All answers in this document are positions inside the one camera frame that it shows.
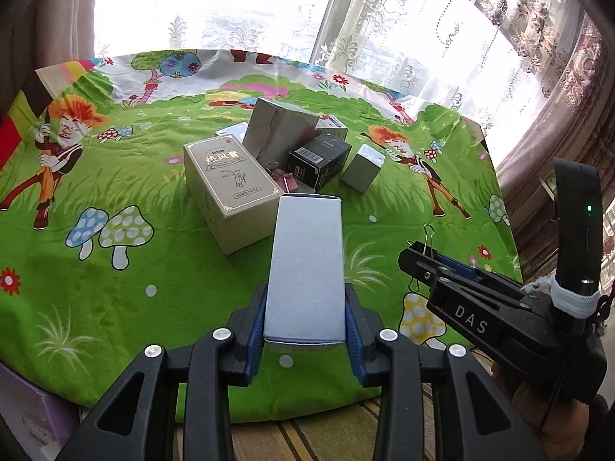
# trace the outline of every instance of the white elastic band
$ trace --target white elastic band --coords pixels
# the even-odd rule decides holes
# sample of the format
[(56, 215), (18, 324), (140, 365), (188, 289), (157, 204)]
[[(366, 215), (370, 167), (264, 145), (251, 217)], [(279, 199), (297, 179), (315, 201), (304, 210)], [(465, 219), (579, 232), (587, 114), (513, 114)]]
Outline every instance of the white elastic band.
[(555, 276), (553, 276), (551, 282), (551, 300), (553, 305), (572, 317), (587, 319), (596, 311), (598, 298), (600, 298), (600, 291), (596, 291), (591, 296), (583, 296), (562, 288), (555, 280)]

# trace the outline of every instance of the cartoon face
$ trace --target cartoon face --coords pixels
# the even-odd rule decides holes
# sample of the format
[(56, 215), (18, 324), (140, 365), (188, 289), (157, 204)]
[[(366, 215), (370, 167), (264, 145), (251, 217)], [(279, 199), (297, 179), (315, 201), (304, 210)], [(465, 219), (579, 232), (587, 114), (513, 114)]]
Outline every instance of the cartoon face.
[(386, 141), (386, 144), (390, 147), (393, 147), (393, 149), (397, 150), (402, 156), (405, 156), (407, 158), (414, 156), (414, 151), (410, 149), (410, 145), (408, 145), (407, 142), (402, 142), (399, 140), (388, 140)]
[(71, 147), (78, 144), (89, 130), (90, 127), (77, 118), (62, 116), (60, 118), (60, 131), (58, 132), (58, 144), (62, 147)]

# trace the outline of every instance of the cartoon mushroom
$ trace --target cartoon mushroom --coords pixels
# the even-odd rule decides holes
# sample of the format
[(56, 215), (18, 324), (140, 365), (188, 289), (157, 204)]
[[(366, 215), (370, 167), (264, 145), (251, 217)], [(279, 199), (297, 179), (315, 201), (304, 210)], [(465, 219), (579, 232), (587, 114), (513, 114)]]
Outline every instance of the cartoon mushroom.
[(423, 157), (435, 163), (435, 159), (438, 157), (438, 153), (434, 149), (429, 149), (423, 152)]
[(100, 140), (101, 144), (104, 144), (107, 140), (114, 139), (118, 136), (118, 131), (115, 128), (110, 128), (107, 131), (102, 132), (96, 138)]
[(154, 236), (154, 228), (141, 215), (138, 206), (127, 206), (115, 215), (100, 231), (98, 244), (101, 247), (112, 247), (111, 264), (116, 270), (128, 267), (126, 248), (142, 246), (150, 242)]
[(81, 212), (77, 224), (66, 236), (68, 247), (81, 246), (79, 260), (85, 260), (90, 256), (93, 246), (91, 238), (100, 232), (108, 219), (107, 212), (96, 207), (88, 207)]
[(427, 343), (432, 348), (446, 346), (437, 337), (447, 332), (444, 321), (427, 309), (427, 298), (415, 293), (404, 297), (404, 315), (399, 332), (417, 345)]
[(431, 148), (435, 150), (438, 154), (442, 154), (442, 147), (444, 145), (439, 143), (437, 140), (431, 142)]
[(485, 208), (487, 213), (489, 214), (489, 218), (495, 223), (499, 223), (503, 221), (507, 226), (510, 226), (510, 222), (508, 220), (508, 213), (506, 213), (506, 209), (504, 208), (504, 201), (497, 194), (492, 194), (489, 198), (489, 207)]
[(130, 137), (132, 135), (132, 125), (128, 125), (125, 128), (121, 128), (118, 130), (118, 135), (116, 136), (116, 140), (119, 141), (122, 137)]

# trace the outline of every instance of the silver screw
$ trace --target silver screw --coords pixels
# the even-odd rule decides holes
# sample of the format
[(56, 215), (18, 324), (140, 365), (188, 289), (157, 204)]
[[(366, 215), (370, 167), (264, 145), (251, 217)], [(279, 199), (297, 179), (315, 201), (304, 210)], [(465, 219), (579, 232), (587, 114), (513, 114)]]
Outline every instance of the silver screw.
[(465, 355), (465, 347), (455, 343), (448, 347), (448, 353), (450, 353), (453, 357), (463, 357)]
[(150, 345), (145, 349), (146, 357), (158, 357), (162, 353), (162, 347), (160, 345)]
[(213, 338), (215, 340), (226, 340), (231, 337), (230, 329), (218, 328), (213, 332)]
[(383, 329), (380, 331), (380, 338), (384, 341), (395, 341), (397, 339), (397, 331), (393, 329)]

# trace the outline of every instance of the cartoon tablecloth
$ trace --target cartoon tablecloth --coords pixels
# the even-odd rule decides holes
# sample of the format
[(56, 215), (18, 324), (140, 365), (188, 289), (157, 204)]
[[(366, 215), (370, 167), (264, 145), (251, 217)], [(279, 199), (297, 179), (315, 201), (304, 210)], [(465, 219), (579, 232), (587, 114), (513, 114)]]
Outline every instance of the cartoon tablecloth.
[[(38, 70), (2, 121), (2, 361), (91, 406), (147, 344), (188, 345), (248, 304), (272, 239), (222, 255), (186, 189), (182, 145), (247, 121), (258, 97), (336, 116), (350, 158), (365, 143), (386, 155), (366, 193), (339, 177), (321, 191), (342, 198), (346, 282), (416, 343), (464, 342), (397, 265), (430, 224), (444, 254), (520, 278), (493, 165), (457, 112), (417, 112), (397, 92), (260, 53), (156, 51)], [(266, 348), (231, 414), (280, 419), (376, 393), (343, 346)]]

